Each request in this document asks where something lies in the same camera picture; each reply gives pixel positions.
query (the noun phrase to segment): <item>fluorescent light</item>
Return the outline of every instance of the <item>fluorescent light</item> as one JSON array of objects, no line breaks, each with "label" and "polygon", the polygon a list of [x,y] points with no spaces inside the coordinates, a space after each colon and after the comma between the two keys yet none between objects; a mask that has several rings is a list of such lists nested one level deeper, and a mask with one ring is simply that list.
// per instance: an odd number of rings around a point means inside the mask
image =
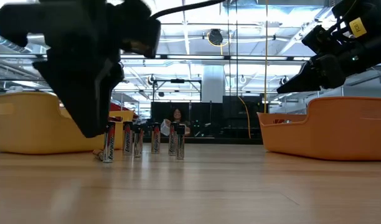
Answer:
[{"label": "fluorescent light", "polygon": [[0,54],[0,58],[37,58],[35,54]]},{"label": "fluorescent light", "polygon": [[[150,58],[146,58],[145,56],[143,55],[120,55],[120,58],[121,59],[150,59]],[[161,58],[160,55],[156,55],[155,59],[159,59]]]},{"label": "fluorescent light", "polygon": [[28,86],[28,87],[40,87],[39,84],[36,84],[34,82],[29,82],[29,81],[13,81],[13,83]]},{"label": "fluorescent light", "polygon": [[287,57],[268,57],[268,60],[287,60]]},{"label": "fluorescent light", "polygon": [[254,57],[254,56],[231,56],[231,60],[265,60],[265,57]]},{"label": "fluorescent light", "polygon": [[[124,89],[114,89],[113,90],[115,93],[121,93],[121,92],[124,92],[124,93],[135,93],[135,92],[139,92],[140,90],[139,89],[132,89],[132,90],[124,90]],[[144,93],[152,93],[153,90],[142,90]],[[198,93],[199,91],[197,90],[178,90],[179,93]],[[163,92],[163,93],[177,93],[176,90],[156,90],[155,91],[156,93],[158,92]]]},{"label": "fluorescent light", "polygon": [[280,102],[280,101],[263,101],[263,103],[279,103],[279,104],[281,104],[282,102]]},{"label": "fluorescent light", "polygon": [[309,61],[310,57],[295,57],[294,60]]},{"label": "fluorescent light", "polygon": [[143,55],[120,55],[121,59],[146,59]]},{"label": "fluorescent light", "polygon": [[195,59],[195,60],[203,60],[203,59],[214,59],[214,60],[222,60],[223,56],[206,56],[206,55],[168,55],[168,59]]},{"label": "fluorescent light", "polygon": [[[259,57],[259,56],[231,56],[231,60],[265,60],[265,57]],[[268,60],[286,60],[287,57],[268,57]]]},{"label": "fluorescent light", "polygon": [[28,39],[38,39],[38,38],[44,38],[44,35],[28,35]]}]

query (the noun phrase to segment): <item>yellow plastic bin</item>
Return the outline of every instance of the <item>yellow plastic bin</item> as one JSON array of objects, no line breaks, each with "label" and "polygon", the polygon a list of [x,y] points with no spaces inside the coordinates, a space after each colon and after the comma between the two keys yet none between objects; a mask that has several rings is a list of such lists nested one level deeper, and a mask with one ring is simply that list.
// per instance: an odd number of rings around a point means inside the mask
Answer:
[{"label": "yellow plastic bin", "polygon": [[307,115],[259,113],[268,151],[337,161],[381,161],[381,98],[327,97]]},{"label": "yellow plastic bin", "polygon": [[[123,121],[133,111],[114,111]],[[0,95],[0,151],[21,154],[55,154],[103,149],[104,136],[87,139],[70,115],[59,109],[56,96],[48,93]],[[115,148],[123,145],[123,122],[116,122]]]}]

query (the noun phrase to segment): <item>black wire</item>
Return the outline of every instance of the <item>black wire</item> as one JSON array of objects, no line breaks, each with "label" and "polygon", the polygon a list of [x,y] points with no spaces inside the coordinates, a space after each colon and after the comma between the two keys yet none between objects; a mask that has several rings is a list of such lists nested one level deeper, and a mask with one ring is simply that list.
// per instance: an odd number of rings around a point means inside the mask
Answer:
[{"label": "black wire", "polygon": [[158,17],[165,16],[168,14],[172,14],[175,12],[182,12],[182,11],[187,11],[187,10],[192,10],[192,9],[198,9],[201,7],[212,6],[214,4],[218,4],[218,3],[221,3],[224,1],[225,0],[209,0],[209,1],[190,4],[190,5],[186,5],[186,6],[174,7],[174,8],[166,9],[166,10],[163,10],[163,11],[160,11],[160,12],[154,14],[153,16],[151,16],[151,19],[157,19]]},{"label": "black wire", "polygon": [[354,8],[356,7],[357,5],[357,2],[358,0],[355,0],[354,3],[352,3],[351,7],[348,9],[348,11],[344,14],[344,16],[340,19],[340,20],[337,20],[336,24],[334,24],[333,26],[331,26],[327,31],[328,33],[331,33],[333,32],[336,28],[340,27],[340,24],[342,22],[344,22],[344,20],[346,19],[346,17],[348,16],[348,14],[354,10]]}]

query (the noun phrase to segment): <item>battery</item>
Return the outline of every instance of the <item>battery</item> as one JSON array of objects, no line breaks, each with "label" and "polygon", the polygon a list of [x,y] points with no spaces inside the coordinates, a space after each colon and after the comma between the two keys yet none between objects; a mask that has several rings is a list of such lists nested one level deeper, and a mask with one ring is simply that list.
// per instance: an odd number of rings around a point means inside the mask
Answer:
[{"label": "battery", "polygon": [[170,125],[170,135],[169,135],[169,143],[168,143],[168,154],[169,156],[175,156],[176,155],[176,148],[177,148],[177,122],[171,122]]},{"label": "battery", "polygon": [[105,131],[105,148],[103,149],[103,162],[113,162],[115,153],[115,123],[109,121]]},{"label": "battery", "polygon": [[143,147],[143,126],[134,125],[134,157],[141,157]]},{"label": "battery", "polygon": [[177,159],[184,159],[185,157],[185,126],[179,125],[177,128]]},{"label": "battery", "polygon": [[152,154],[160,153],[160,124],[154,123],[152,125]]},{"label": "battery", "polygon": [[133,123],[124,122],[123,126],[123,155],[131,156],[133,154]]},{"label": "battery", "polygon": [[97,158],[98,160],[103,161],[103,151],[102,150],[94,150],[92,154]]}]

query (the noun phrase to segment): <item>ceiling light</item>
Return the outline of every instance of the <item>ceiling light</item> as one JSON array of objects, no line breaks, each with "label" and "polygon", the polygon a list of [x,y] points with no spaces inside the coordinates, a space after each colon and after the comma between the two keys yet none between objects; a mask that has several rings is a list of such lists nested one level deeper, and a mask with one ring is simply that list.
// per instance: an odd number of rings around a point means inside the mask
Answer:
[{"label": "ceiling light", "polygon": [[[150,58],[146,58],[144,57],[143,55],[120,55],[120,58],[121,59],[150,59]],[[160,58],[160,55],[156,55],[155,59],[159,59]]]},{"label": "ceiling light", "polygon": [[168,59],[194,59],[194,60],[203,60],[203,59],[222,60],[223,56],[168,55],[167,58]]},{"label": "ceiling light", "polygon": [[287,77],[287,76],[281,78],[280,81],[279,81],[279,86],[283,86],[283,85],[286,84],[288,81],[289,81],[289,77]]},{"label": "ceiling light", "polygon": [[209,41],[214,44],[220,46],[223,41],[223,37],[220,29],[212,29],[209,34],[207,34],[207,38]]},{"label": "ceiling light", "polygon": [[34,82],[29,82],[29,81],[13,81],[13,83],[16,83],[16,84],[19,84],[19,85],[28,86],[28,87],[34,87],[34,88],[37,88],[37,87],[41,86],[39,84],[36,84]]},{"label": "ceiling light", "polygon": [[245,84],[245,83],[246,83],[246,78],[245,78],[244,75],[242,75],[242,77],[239,78],[239,82],[240,82],[241,84]]},{"label": "ceiling light", "polygon": [[295,57],[293,60],[309,61],[310,57]]},{"label": "ceiling light", "polygon": [[44,38],[44,35],[28,35],[28,39],[39,39],[39,38]]},{"label": "ceiling light", "polygon": [[[265,60],[262,56],[231,56],[231,60]],[[287,57],[267,57],[267,60],[287,60]]]}]

